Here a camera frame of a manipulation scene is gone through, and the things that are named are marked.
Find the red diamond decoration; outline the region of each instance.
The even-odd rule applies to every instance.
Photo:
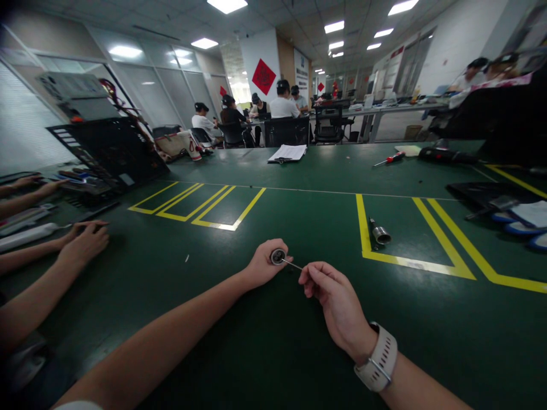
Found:
[[[252,76],[252,82],[258,87],[260,91],[268,95],[270,88],[275,80],[275,73],[266,65],[262,59],[258,61],[255,73]]]

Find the white watch strap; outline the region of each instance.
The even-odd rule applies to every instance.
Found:
[[[370,327],[378,332],[378,342],[369,360],[354,370],[365,386],[373,392],[381,392],[391,383],[391,375],[397,361],[397,341],[382,326],[371,322]]]

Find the green workbench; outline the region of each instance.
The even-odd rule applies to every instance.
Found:
[[[537,192],[547,184],[416,158],[372,169],[394,145],[310,147],[299,163],[282,165],[267,163],[275,149],[180,159],[101,216],[112,223],[109,247],[39,331],[82,376],[150,321],[243,269],[260,243],[281,237],[295,264],[325,260],[345,273],[367,319],[469,405],[540,407],[547,255],[489,220],[465,221],[471,209],[445,186],[507,175]],[[75,212],[62,208],[59,223]],[[373,249],[369,216],[393,237],[385,249]],[[0,289],[14,296],[53,260],[2,278]],[[332,342],[298,276],[286,268],[246,294],[140,408],[383,408]]]

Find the hand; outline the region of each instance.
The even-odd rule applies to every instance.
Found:
[[[319,300],[336,345],[358,366],[363,365],[374,351],[378,335],[366,321],[348,278],[326,262],[312,262],[304,267],[298,283],[304,286],[306,297]]]
[[[36,191],[36,194],[38,194],[38,195],[45,198],[45,197],[50,196],[51,194],[53,194],[60,185],[62,185],[64,183],[67,183],[67,182],[68,182],[68,179],[62,179],[60,181],[47,183],[47,184],[41,186],[40,189]]]
[[[278,248],[283,249],[286,254],[289,252],[289,248],[285,245],[283,239],[271,239],[264,242],[256,249],[249,265],[239,272],[239,275],[245,280],[249,289],[258,288],[258,286],[264,285],[280,270],[287,266],[287,263],[285,262],[283,262],[282,265],[274,265],[270,260],[272,252]],[[287,260],[292,262],[293,257],[288,256]]]
[[[95,222],[89,223],[80,236],[65,245],[59,254],[57,262],[80,265],[83,268],[95,256],[101,253],[108,245],[109,236],[105,226],[95,232],[98,225]]]
[[[36,184],[37,181],[41,180],[42,178],[43,177],[41,175],[31,175],[30,177],[19,178],[11,186],[13,186],[14,189],[18,190],[20,188],[24,188],[29,185],[34,185]]]
[[[80,231],[82,230],[81,228],[82,227],[87,227],[91,224],[95,224],[97,226],[105,226],[105,225],[108,225],[110,222],[106,222],[106,221],[103,221],[103,220],[100,220],[100,219],[97,219],[97,220],[94,220],[94,221],[87,221],[87,222],[78,222],[78,223],[75,223],[74,225],[72,225],[72,229],[70,229],[69,233],[67,233],[66,235],[58,238],[58,239],[54,239],[53,241],[51,241],[53,243],[53,245],[58,249],[58,250],[61,250],[63,249],[66,245],[68,245],[70,242],[72,242],[73,240],[75,240],[78,236],[78,233],[80,233]]]

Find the red screwdriver handle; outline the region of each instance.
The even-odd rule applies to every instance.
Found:
[[[392,162],[395,162],[395,161],[400,161],[403,159],[403,157],[405,156],[405,152],[404,151],[401,151],[401,152],[398,152],[397,154],[395,154],[394,156],[392,157],[388,157],[387,158],[387,163],[392,163]]]

